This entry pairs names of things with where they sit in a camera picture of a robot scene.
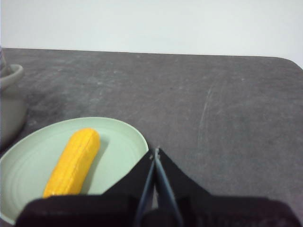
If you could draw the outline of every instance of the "corn cob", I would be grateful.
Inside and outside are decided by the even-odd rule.
[[[99,134],[94,129],[85,128],[75,132],[46,184],[43,198],[78,194],[99,148]]]

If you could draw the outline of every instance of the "plate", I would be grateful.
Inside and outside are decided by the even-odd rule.
[[[143,135],[112,118],[86,117],[42,128],[14,145],[1,158],[1,218],[14,224],[45,185],[71,135],[81,128],[100,134],[101,147],[82,187],[82,194],[101,194],[125,176],[148,151]]]

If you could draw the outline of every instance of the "white wall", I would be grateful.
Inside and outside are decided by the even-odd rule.
[[[275,56],[303,68],[303,1],[1,0],[1,44]]]

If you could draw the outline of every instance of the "gray vase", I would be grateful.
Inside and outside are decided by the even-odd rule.
[[[21,65],[7,65],[1,52],[0,72],[0,149],[3,150],[20,132],[27,106],[16,82],[24,75]]]

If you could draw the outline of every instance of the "gray table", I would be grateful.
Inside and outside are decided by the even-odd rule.
[[[266,196],[303,222],[303,70],[272,57],[5,49],[26,76],[15,142],[86,116],[136,127],[218,195]]]

